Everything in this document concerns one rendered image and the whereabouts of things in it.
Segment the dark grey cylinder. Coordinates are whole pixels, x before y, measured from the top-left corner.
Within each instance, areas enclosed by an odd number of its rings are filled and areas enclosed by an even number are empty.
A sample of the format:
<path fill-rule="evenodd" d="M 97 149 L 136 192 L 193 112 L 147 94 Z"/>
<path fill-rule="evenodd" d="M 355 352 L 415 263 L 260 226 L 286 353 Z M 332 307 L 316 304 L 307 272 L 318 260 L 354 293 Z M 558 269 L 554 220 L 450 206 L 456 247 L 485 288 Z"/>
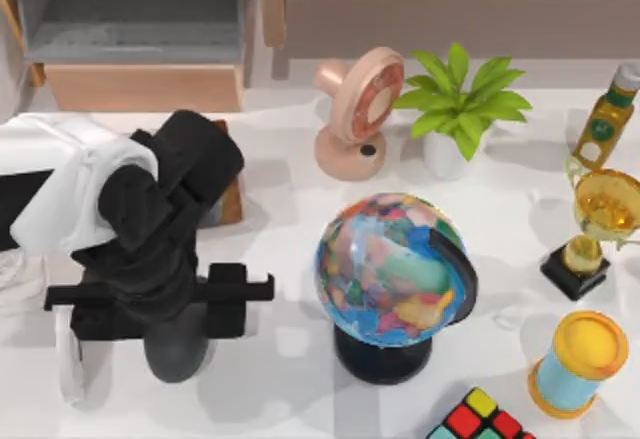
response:
<path fill-rule="evenodd" d="M 205 318 L 206 306 L 191 304 L 175 318 L 147 329 L 144 351 L 156 378 L 165 383 L 180 383 L 199 370 L 209 343 Z"/>

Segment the brown wooden block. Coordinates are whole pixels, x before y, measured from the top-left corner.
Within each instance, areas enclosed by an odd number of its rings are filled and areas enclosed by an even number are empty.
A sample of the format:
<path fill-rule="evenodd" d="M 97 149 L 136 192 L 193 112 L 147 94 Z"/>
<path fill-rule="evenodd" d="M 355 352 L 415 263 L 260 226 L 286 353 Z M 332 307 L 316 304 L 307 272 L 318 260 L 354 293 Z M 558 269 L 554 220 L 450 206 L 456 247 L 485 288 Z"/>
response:
<path fill-rule="evenodd" d="M 236 224 L 243 220 L 243 208 L 240 190 L 240 173 L 245 166 L 245 158 L 241 149 L 235 144 L 236 149 L 240 152 L 242 158 L 239 172 L 236 174 L 234 181 L 220 196 L 218 201 L 204 215 L 199 223 L 199 229 L 213 228 L 217 226 Z"/>

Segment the colourful globe on black stand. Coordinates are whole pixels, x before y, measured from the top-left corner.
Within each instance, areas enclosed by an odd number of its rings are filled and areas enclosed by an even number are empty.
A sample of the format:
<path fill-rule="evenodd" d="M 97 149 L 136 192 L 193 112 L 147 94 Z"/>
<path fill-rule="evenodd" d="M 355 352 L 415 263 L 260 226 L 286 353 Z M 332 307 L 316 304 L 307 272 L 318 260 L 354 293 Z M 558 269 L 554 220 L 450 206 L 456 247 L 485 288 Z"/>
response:
<path fill-rule="evenodd" d="M 315 280 L 338 359 L 375 385 L 418 374 L 434 335 L 470 315 L 479 289 L 450 218 L 406 193 L 375 194 L 340 212 L 319 241 Z"/>

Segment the pale wooden drawer front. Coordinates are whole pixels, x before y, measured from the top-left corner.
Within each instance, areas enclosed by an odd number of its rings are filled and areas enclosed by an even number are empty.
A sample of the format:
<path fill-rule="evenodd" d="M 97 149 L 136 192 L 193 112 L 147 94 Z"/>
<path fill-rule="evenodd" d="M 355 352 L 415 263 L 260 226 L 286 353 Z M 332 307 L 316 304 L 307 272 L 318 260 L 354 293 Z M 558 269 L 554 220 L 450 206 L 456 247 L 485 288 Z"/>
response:
<path fill-rule="evenodd" d="M 238 112 L 243 69 L 215 64 L 47 64 L 58 107 L 84 112 Z"/>

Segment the pink desk fan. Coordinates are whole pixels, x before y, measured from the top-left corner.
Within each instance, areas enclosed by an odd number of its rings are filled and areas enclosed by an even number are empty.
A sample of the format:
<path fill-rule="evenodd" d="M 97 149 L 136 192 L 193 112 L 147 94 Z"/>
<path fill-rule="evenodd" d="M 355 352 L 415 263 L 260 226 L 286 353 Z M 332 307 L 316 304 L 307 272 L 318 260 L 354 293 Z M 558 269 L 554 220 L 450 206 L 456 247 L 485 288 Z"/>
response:
<path fill-rule="evenodd" d="M 376 47 L 349 66 L 327 59 L 316 69 L 314 84 L 331 97 L 329 120 L 315 139 L 315 159 L 322 171 L 341 181 L 376 175 L 386 158 L 380 132 L 399 98 L 404 60 L 388 47 Z"/>

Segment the colourful puzzle cube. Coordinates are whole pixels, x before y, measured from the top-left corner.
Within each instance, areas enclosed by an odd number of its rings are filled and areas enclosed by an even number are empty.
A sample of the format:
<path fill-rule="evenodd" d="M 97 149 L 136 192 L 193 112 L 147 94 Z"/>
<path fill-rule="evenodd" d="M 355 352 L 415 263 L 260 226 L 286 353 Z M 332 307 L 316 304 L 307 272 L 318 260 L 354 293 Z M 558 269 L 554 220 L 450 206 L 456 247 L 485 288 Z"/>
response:
<path fill-rule="evenodd" d="M 537 439 L 479 387 L 464 398 L 424 439 Z"/>

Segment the grey pierced drawer inside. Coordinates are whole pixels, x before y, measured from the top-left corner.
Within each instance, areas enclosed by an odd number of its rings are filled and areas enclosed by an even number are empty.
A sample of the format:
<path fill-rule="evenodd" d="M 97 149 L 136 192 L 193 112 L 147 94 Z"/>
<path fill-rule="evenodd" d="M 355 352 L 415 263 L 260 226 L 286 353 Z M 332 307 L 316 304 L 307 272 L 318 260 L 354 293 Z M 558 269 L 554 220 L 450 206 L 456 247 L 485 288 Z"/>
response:
<path fill-rule="evenodd" d="M 233 64 L 248 0 L 18 0 L 25 56 L 57 64 Z"/>

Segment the green plant in white pot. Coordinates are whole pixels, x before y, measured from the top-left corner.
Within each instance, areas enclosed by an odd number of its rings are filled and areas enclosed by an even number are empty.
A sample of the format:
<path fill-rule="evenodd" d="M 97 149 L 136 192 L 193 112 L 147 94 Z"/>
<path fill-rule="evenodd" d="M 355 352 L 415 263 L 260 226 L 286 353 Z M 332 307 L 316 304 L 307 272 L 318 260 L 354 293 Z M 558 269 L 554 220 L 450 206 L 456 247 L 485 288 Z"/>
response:
<path fill-rule="evenodd" d="M 511 57 L 490 58 L 468 78 L 470 56 L 458 43 L 450 46 L 446 60 L 424 50 L 412 55 L 424 73 L 405 80 L 410 89 L 394 107 L 419 112 L 410 135 L 423 140 L 424 162 L 434 177 L 464 176 L 496 121 L 527 121 L 524 113 L 532 105 L 511 89 L 524 72 L 511 67 Z"/>

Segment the yellow and blue can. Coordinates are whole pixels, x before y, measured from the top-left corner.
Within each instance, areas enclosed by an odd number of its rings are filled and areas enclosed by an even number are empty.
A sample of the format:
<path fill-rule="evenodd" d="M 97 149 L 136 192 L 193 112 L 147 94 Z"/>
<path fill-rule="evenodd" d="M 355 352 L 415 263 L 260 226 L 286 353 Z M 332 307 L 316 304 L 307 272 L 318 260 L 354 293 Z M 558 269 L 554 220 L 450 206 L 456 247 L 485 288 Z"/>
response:
<path fill-rule="evenodd" d="M 529 394 L 545 414 L 574 419 L 593 404 L 600 385 L 629 355 L 627 337 L 610 317 L 574 311 L 558 324 L 546 355 L 528 376 Z"/>

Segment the wooden open shelf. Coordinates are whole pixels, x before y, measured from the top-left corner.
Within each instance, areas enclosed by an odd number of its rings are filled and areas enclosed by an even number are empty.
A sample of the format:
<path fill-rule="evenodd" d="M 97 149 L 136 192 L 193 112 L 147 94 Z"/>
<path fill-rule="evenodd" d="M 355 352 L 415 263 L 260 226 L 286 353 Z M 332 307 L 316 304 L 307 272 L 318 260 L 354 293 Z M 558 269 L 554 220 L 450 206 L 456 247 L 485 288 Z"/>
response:
<path fill-rule="evenodd" d="M 640 0 L 259 0 L 256 82 L 306 85 L 325 58 L 389 46 L 506 55 L 530 88 L 595 88 L 640 59 Z"/>

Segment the gold trophy on black base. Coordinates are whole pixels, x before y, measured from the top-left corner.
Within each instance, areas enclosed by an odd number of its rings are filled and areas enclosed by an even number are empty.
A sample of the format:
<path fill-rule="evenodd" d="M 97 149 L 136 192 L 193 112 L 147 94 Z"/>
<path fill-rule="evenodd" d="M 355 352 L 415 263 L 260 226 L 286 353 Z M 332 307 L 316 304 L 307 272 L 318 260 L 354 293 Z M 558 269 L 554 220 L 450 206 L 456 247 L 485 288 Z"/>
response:
<path fill-rule="evenodd" d="M 565 173 L 580 233 L 553 251 L 541 272 L 577 301 L 606 279 L 610 262 L 602 244 L 612 242 L 621 249 L 640 229 L 640 181 L 617 170 L 590 170 L 573 156 L 565 162 Z"/>

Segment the yellow oil bottle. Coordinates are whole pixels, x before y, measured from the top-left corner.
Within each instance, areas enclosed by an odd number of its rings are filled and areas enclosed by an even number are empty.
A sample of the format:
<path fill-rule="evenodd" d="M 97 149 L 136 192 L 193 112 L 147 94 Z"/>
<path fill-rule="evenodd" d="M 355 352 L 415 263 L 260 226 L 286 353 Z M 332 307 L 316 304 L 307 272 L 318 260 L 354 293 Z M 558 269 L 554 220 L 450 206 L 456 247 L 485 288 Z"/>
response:
<path fill-rule="evenodd" d="M 573 156 L 589 169 L 603 167 L 634 112 L 634 99 L 640 90 L 640 63 L 621 63 L 612 82 L 596 102 Z"/>

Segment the wooden cupboard frame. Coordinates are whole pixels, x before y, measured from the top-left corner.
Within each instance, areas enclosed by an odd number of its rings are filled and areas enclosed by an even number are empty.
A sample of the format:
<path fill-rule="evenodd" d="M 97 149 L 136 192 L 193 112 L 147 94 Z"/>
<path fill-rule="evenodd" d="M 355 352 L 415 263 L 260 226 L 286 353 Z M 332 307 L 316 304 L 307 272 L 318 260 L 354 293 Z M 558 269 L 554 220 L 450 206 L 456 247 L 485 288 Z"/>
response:
<path fill-rule="evenodd" d="M 2 8 L 9 25 L 21 51 L 24 51 L 24 35 L 19 17 L 18 0 L 0 0 Z M 44 67 L 41 63 L 29 64 L 29 84 L 33 87 L 42 87 L 46 82 Z"/>

